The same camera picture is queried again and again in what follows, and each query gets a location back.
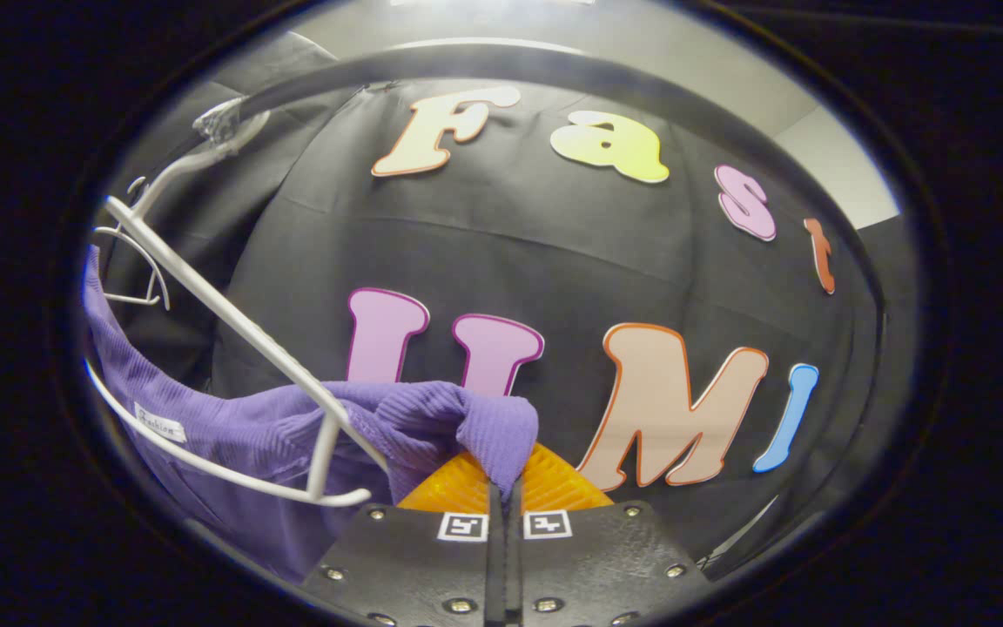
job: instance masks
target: orange letter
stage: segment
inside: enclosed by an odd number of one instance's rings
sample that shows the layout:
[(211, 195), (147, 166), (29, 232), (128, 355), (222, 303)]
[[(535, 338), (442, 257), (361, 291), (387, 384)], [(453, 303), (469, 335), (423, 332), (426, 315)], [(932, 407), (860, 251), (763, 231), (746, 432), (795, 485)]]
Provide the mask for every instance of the orange letter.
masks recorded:
[[(603, 340), (617, 364), (610, 404), (578, 471), (603, 492), (620, 487), (620, 467), (637, 440), (637, 485), (668, 472), (670, 486), (697, 484), (722, 469), (768, 356), (737, 348), (725, 358), (699, 400), (691, 401), (688, 353), (680, 333), (656, 325), (617, 325)], [(681, 464), (669, 469), (691, 448)]]
[(814, 254), (814, 273), (819, 275), (819, 285), (827, 294), (834, 294), (834, 277), (830, 274), (827, 255), (830, 254), (830, 242), (822, 234), (818, 220), (807, 218), (803, 222), (804, 229), (811, 234), (811, 253)]
[[(412, 175), (440, 168), (451, 159), (449, 150), (439, 147), (443, 132), (454, 131), (454, 140), (473, 139), (485, 124), (489, 109), (485, 100), (499, 107), (512, 107), (521, 99), (517, 88), (489, 87), (460, 91), (457, 94), (436, 95), (434, 98), (417, 100), (410, 107), (412, 119), (401, 132), (401, 138), (393, 145), (389, 154), (383, 155), (370, 169), (374, 176)], [(474, 102), (460, 112), (453, 112), (462, 102)]]

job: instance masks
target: purple shirt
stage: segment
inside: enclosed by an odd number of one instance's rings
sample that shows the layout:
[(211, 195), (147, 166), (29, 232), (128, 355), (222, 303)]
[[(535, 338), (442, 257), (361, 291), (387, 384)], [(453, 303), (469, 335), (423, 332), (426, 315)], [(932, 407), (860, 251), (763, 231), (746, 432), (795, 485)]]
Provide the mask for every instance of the purple shirt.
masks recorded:
[[(102, 296), (95, 247), (88, 251), (83, 306), (103, 381), (129, 412), (180, 423), (180, 443), (206, 459), (251, 477), (303, 490), (323, 410), (296, 385), (223, 399), (160, 372), (130, 342)], [(327, 495), (366, 488), (374, 503), (397, 504), (461, 449), (472, 453), (509, 499), (537, 440), (537, 410), (525, 398), (485, 397), (445, 381), (360, 384), (324, 382), (346, 406), (351, 424), (385, 453), (389, 476), (340, 432)], [(188, 515), (210, 525), (276, 575), (299, 583), (358, 511), (323, 508), (263, 495), (210, 476), (128, 432), (156, 479)]]

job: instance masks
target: white plastic hanger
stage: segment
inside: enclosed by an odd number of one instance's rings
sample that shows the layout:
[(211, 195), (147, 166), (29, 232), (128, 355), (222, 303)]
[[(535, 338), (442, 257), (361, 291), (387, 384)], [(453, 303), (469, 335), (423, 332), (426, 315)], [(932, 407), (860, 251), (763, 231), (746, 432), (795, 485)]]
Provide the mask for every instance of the white plastic hanger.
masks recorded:
[[(111, 227), (96, 227), (96, 234), (111, 235), (116, 239), (126, 242), (129, 247), (138, 251), (138, 254), (144, 258), (147, 264), (152, 268), (152, 273), (149, 274), (149, 287), (146, 288), (146, 297), (138, 298), (134, 296), (120, 296), (119, 294), (107, 294), (102, 293), (102, 296), (107, 297), (108, 300), (118, 300), (120, 302), (132, 302), (134, 305), (156, 305), (158, 300), (162, 300), (164, 303), (164, 311), (170, 310), (169, 306), (169, 286), (164, 285), (164, 277), (160, 274), (160, 270), (156, 267), (156, 262), (152, 261), (149, 254), (142, 249), (138, 242), (134, 241), (134, 238), (128, 237), (128, 235), (122, 232), (122, 225), (111, 229)], [(160, 296), (154, 296), (152, 294), (152, 287), (154, 283), (160, 283)]]
[[(198, 123), (201, 120), (207, 119), (209, 115), (219, 115), (221, 111), (223, 114), (226, 114), (228, 109), (234, 110), (235, 104), (236, 100), (220, 104), (220, 106), (201, 115)], [(266, 126), (268, 117), (270, 117), (270, 111), (261, 112), (261, 114), (255, 115), (254, 118), (242, 123), (242, 126), (235, 131), (235, 134), (231, 135), (227, 140), (219, 142), (213, 140), (208, 149), (200, 151), (200, 153), (184, 155), (178, 161), (173, 162), (161, 174), (156, 176), (151, 186), (146, 187), (141, 198), (138, 199), (138, 202), (134, 203), (133, 207), (126, 207), (126, 204), (119, 202), (118, 199), (112, 198), (112, 196), (107, 196), (103, 207), (107, 210), (108, 214), (111, 214), (111, 217), (114, 217), (119, 222), (120, 228), (124, 228), (129, 235), (132, 235), (134, 242), (131, 243), (131, 246), (138, 250), (139, 253), (142, 253), (147, 261), (150, 261), (150, 266), (154, 267), (154, 273), (158, 277), (160, 274), (156, 270), (156, 265), (159, 263), (159, 266), (168, 270), (169, 274), (172, 274), (177, 281), (180, 281), (181, 285), (185, 286), (193, 296), (200, 299), (221, 320), (227, 322), (243, 339), (254, 345), (254, 348), (258, 349), (258, 352), (262, 353), (267, 360), (270, 360), (271, 364), (274, 364), (276, 368), (286, 374), (290, 380), (323, 408), (324, 419), (321, 421), (320, 432), (315, 440), (315, 447), (312, 451), (312, 461), (307, 474), (307, 489), (298, 490), (271, 484), (271, 482), (234, 472), (234, 469), (221, 466), (215, 463), (215, 461), (207, 460), (199, 455), (195, 455), (191, 451), (187, 451), (187, 449), (180, 447), (140, 423), (132, 413), (122, 407), (118, 400), (115, 400), (114, 395), (111, 395), (106, 385), (99, 380), (98, 374), (95, 374), (95, 368), (92, 368), (91, 364), (87, 364), (88, 375), (91, 377), (92, 384), (95, 384), (95, 388), (103, 396), (103, 399), (107, 401), (111, 409), (115, 410), (116, 415), (130, 425), (130, 428), (141, 433), (152, 444), (158, 445), (163, 451), (171, 453), (171, 455), (185, 461), (185, 463), (191, 464), (203, 472), (213, 474), (213, 476), (220, 479), (230, 481), (232, 484), (256, 490), (257, 492), (264, 492), (267, 495), (301, 501), (301, 503), (306, 504), (325, 505), (332, 508), (349, 507), (350, 505), (366, 503), (370, 499), (369, 490), (359, 488), (353, 490), (353, 492), (346, 493), (346, 495), (337, 496), (326, 496), (323, 493), (324, 485), (327, 483), (327, 467), (331, 464), (331, 456), (332, 452), (334, 452), (335, 439), (339, 436), (339, 429), (343, 429), (343, 432), (346, 432), (346, 435), (349, 435), (355, 443), (361, 445), (363, 451), (366, 451), (367, 455), (370, 455), (383, 472), (388, 473), (389, 466), (387, 466), (385, 455), (382, 455), (377, 448), (373, 447), (373, 444), (366, 441), (366, 438), (362, 437), (361, 433), (355, 431), (353, 425), (350, 423), (350, 418), (346, 415), (346, 408), (343, 407), (342, 402), (339, 402), (338, 398), (335, 398), (328, 392), (323, 387), (323, 384), (312, 376), (312, 373), (308, 372), (292, 354), (282, 348), (274, 338), (270, 337), (270, 334), (264, 332), (261, 327), (256, 325), (238, 307), (232, 305), (227, 297), (220, 294), (219, 290), (216, 290), (211, 283), (208, 283), (202, 275), (196, 272), (194, 267), (191, 267), (179, 254), (173, 251), (150, 226), (144, 223), (144, 217), (146, 217), (146, 214), (154, 206), (161, 192), (171, 186), (179, 176), (190, 175), (193, 172), (210, 168), (220, 161), (227, 159), (228, 155), (235, 154), (240, 147), (246, 145), (255, 135), (258, 135), (258, 132)], [(112, 229), (111, 231), (115, 231), (112, 234), (115, 237), (119, 237), (118, 234), (122, 234), (121, 229)], [(130, 241), (124, 237), (120, 239), (127, 242)], [(168, 309), (169, 295), (168, 290), (163, 288), (163, 283), (161, 293), (164, 296), (164, 303), (166, 303), (164, 307)], [(144, 299), (143, 303), (149, 303), (148, 300), (149, 294), (147, 294), (147, 298)]]

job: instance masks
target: blue letter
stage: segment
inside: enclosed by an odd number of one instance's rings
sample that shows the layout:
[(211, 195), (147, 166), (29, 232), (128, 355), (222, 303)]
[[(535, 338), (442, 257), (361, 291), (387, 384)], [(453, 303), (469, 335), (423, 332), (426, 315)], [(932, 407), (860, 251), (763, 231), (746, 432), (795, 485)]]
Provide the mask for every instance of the blue letter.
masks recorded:
[(815, 366), (791, 366), (791, 373), (788, 373), (788, 385), (791, 387), (788, 405), (783, 409), (783, 417), (780, 418), (780, 425), (776, 427), (772, 441), (768, 443), (768, 450), (753, 461), (753, 472), (769, 472), (788, 458), (788, 446), (795, 436), (795, 429), (799, 428), (799, 421), (803, 420), (803, 410), (807, 409), (807, 401), (811, 398), (811, 390), (815, 389), (816, 382), (819, 382), (819, 369)]

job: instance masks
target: black border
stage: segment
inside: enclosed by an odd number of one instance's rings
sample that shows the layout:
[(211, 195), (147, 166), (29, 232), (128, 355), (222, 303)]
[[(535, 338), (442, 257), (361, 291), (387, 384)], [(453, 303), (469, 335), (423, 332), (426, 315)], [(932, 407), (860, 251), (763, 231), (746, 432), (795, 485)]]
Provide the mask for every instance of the black border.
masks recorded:
[[(279, 24), (284, 20), (291, 19), (295, 16), (295, 12), (299, 11), (301, 8), (306, 9), (307, 7), (302, 7), (305, 3), (290, 3), (286, 8), (268, 13), (268, 15), (263, 16), (259, 20), (254, 20), (248, 23), (246, 27), (241, 30), (240, 35), (231, 36), (231, 38), (223, 41), (220, 46), (216, 46), (215, 50), (207, 55), (199, 56), (198, 59), (193, 60), (191, 63), (187, 64), (184, 68), (179, 71), (173, 72), (170, 78), (166, 80), (166, 86), (161, 89), (156, 90), (151, 96), (143, 100), (140, 106), (134, 107), (131, 114), (126, 117), (126, 122), (123, 122), (122, 126), (118, 131), (115, 132), (114, 137), (111, 140), (103, 143), (104, 150), (100, 150), (100, 153), (96, 154), (94, 159), (91, 160), (87, 171), (90, 175), (84, 176), (84, 180), (90, 180), (91, 184), (81, 183), (80, 186), (76, 187), (76, 193), (73, 195), (73, 202), (69, 213), (61, 221), (62, 231), (68, 231), (68, 225), (75, 223), (80, 225), (83, 223), (83, 218), (88, 217), (91, 208), (94, 204), (86, 202), (91, 196), (94, 196), (96, 186), (95, 183), (98, 179), (95, 178), (95, 172), (98, 172), (96, 164), (101, 163), (112, 163), (114, 162), (115, 151), (110, 149), (109, 146), (122, 145), (128, 138), (135, 134), (135, 128), (140, 126), (141, 120), (146, 118), (146, 111), (150, 110), (160, 102), (163, 102), (166, 95), (173, 94), (180, 84), (179, 76), (195, 76), (199, 75), (203, 69), (210, 66), (211, 63), (215, 63), (215, 60), (221, 58), (224, 53), (229, 52), (234, 46), (238, 46), (241, 43), (248, 43), (248, 41), (254, 40), (256, 33), (262, 31), (263, 28), (270, 27), (271, 24)], [(947, 275), (947, 246), (942, 237), (942, 229), (936, 220), (936, 213), (934, 211), (934, 203), (932, 202), (931, 195), (927, 193), (927, 188), (923, 186), (921, 179), (917, 175), (916, 168), (914, 164), (907, 159), (907, 155), (903, 153), (900, 147), (900, 143), (896, 141), (885, 130), (883, 124), (879, 122), (875, 117), (872, 116), (871, 112), (864, 107), (863, 104), (858, 102), (849, 95), (847, 91), (840, 86), (839, 83), (833, 82), (832, 79), (825, 76), (823, 72), (820, 72), (813, 64), (810, 63), (802, 56), (798, 56), (795, 52), (788, 48), (782, 46), (782, 44), (777, 43), (775, 40), (768, 38), (765, 33), (752, 27), (751, 24), (745, 23), (740, 17), (736, 17), (724, 11), (722, 9), (717, 9), (714, 7), (704, 8), (699, 16), (704, 17), (710, 23), (717, 25), (717, 27), (736, 33), (737, 36), (745, 40), (753, 40), (753, 47), (757, 50), (762, 50), (764, 55), (772, 60), (773, 63), (780, 64), (781, 67), (792, 71), (793, 74), (799, 74), (802, 76), (804, 83), (810, 83), (810, 86), (815, 88), (816, 95), (825, 100), (825, 102), (830, 102), (831, 107), (835, 112), (840, 112), (843, 117), (848, 118), (851, 122), (849, 126), (852, 128), (876, 128), (876, 131), (862, 131), (861, 134), (864, 135), (865, 145), (869, 149), (872, 149), (875, 153), (875, 159), (883, 167), (888, 166), (889, 174), (892, 174), (891, 183), (894, 191), (899, 195), (903, 195), (903, 198), (912, 199), (915, 206), (922, 208), (920, 209), (920, 214), (924, 215), (925, 221), (916, 225), (920, 232), (920, 238), (925, 242), (924, 246), (920, 246), (919, 250), (924, 254), (924, 266), (927, 267), (928, 272), (932, 277), (930, 282), (930, 294), (928, 297), (932, 298), (934, 301), (947, 302), (947, 290), (945, 286), (946, 281), (942, 279)], [(74, 314), (73, 311), (78, 310), (76, 303), (78, 302), (78, 294), (76, 294), (76, 287), (78, 287), (78, 279), (81, 273), (81, 255), (80, 255), (80, 241), (81, 238), (76, 237), (66, 237), (59, 242), (58, 246), (58, 257), (56, 257), (60, 263), (56, 267), (56, 275), (60, 277), (58, 281), (59, 285), (72, 286), (69, 294), (72, 294), (72, 298), (69, 299), (69, 304), (67, 306), (61, 305), (51, 306), (44, 309), (44, 326), (45, 329), (49, 330), (47, 336), (47, 347), (50, 354), (59, 353), (60, 346), (66, 346), (68, 338), (70, 338), (70, 332), (68, 328), (63, 325), (62, 321), (56, 320), (56, 318), (63, 316), (64, 314)], [(76, 328), (82, 328), (78, 325), (79, 320), (73, 320), (71, 326)], [(942, 388), (942, 381), (944, 378), (941, 376), (941, 369), (937, 362), (945, 361), (945, 356), (947, 356), (947, 340), (950, 337), (947, 326), (945, 325), (932, 325), (931, 320), (925, 321), (924, 337), (927, 338), (928, 350), (923, 354), (923, 362), (920, 366), (921, 372), (924, 373), (924, 377), (920, 380), (920, 385), (917, 388), (924, 390), (916, 397), (916, 401), (913, 404), (911, 413), (913, 415), (930, 416), (934, 412), (936, 405), (936, 397), (939, 390)], [(80, 385), (73, 385), (73, 382), (81, 382), (78, 374), (76, 376), (64, 376), (66, 373), (77, 372), (78, 373), (79, 362), (75, 360), (66, 360), (64, 356), (56, 362), (56, 370), (58, 370), (58, 380), (60, 380), (63, 387), (60, 388), (60, 394), (62, 397), (62, 412), (64, 415), (70, 416), (69, 420), (72, 424), (72, 432), (76, 433), (79, 437), (79, 441), (83, 444), (84, 449), (91, 447), (92, 445), (99, 444), (100, 439), (96, 439), (96, 433), (92, 432), (94, 429), (89, 429), (87, 426), (88, 421), (80, 419), (81, 413), (84, 412), (72, 412), (70, 407), (75, 405), (76, 407), (91, 406), (95, 405), (95, 395), (92, 392), (90, 395), (87, 394), (87, 390), (82, 389)], [(902, 441), (907, 441), (909, 444), (915, 444), (916, 439), (922, 436), (922, 433), (927, 432), (930, 428), (930, 420), (916, 420), (915, 423), (909, 423), (911, 428), (902, 429), (902, 432), (897, 433), (894, 438), (896, 443), (902, 443)], [(895, 451), (900, 451), (900, 459), (911, 459), (914, 458), (914, 454), (917, 451), (915, 445), (909, 447), (907, 452), (904, 452), (899, 445), (894, 444), (891, 449)], [(95, 467), (99, 467), (101, 461), (92, 457), (90, 460)], [(901, 465), (894, 465), (893, 467), (881, 468), (881, 474), (893, 478), (894, 482), (900, 479), (903, 473)], [(155, 512), (151, 512), (151, 507), (149, 501), (152, 499), (147, 495), (135, 495), (134, 490), (128, 489), (130, 486), (136, 485), (136, 478), (132, 477), (132, 472), (127, 472), (126, 474), (120, 474), (114, 472), (109, 465), (106, 468), (106, 480), (108, 486), (114, 493), (121, 493), (124, 497), (123, 504), (126, 505), (127, 509), (135, 513), (135, 516), (142, 520), (142, 523), (146, 524), (151, 529), (154, 529), (156, 535), (164, 538), (171, 535), (171, 532), (176, 531), (176, 525), (172, 525), (171, 521), (162, 521), (165, 517), (159, 517), (155, 515)], [(875, 496), (872, 495), (871, 488), (869, 488), (871, 482), (865, 482), (865, 485), (861, 492), (867, 493), (868, 495), (863, 495), (859, 499), (859, 503), (864, 503), (867, 505), (876, 505), (876, 507), (883, 507), (885, 503), (885, 496)], [(856, 507), (849, 508), (851, 510), (859, 509)], [(844, 527), (844, 521), (848, 521), (852, 527), (853, 523), (856, 521), (856, 512), (847, 512), (845, 516), (841, 516), (839, 519), (833, 521), (831, 527), (835, 531), (839, 531), (841, 527)], [(818, 547), (813, 548), (811, 545), (804, 545), (803, 553), (811, 552), (821, 552), (825, 548), (823, 543), (819, 543)], [(212, 551), (189, 551), (188, 553), (195, 553), (197, 557), (203, 558), (212, 553)], [(792, 556), (788, 556), (788, 562), (790, 563)], [(783, 569), (777, 568), (782, 563), (777, 561), (777, 563), (772, 564), (771, 568), (765, 569), (761, 572), (760, 580), (768, 579), (769, 575), (777, 576), (780, 575), (780, 571), (785, 571), (787, 576), (791, 576), (792, 572), (787, 568), (787, 564), (784, 565)], [(716, 606), (717, 599), (712, 598), (706, 603), (707, 608), (705, 610), (713, 610)], [(691, 612), (693, 616), (699, 616), (704, 608), (699, 607)]]

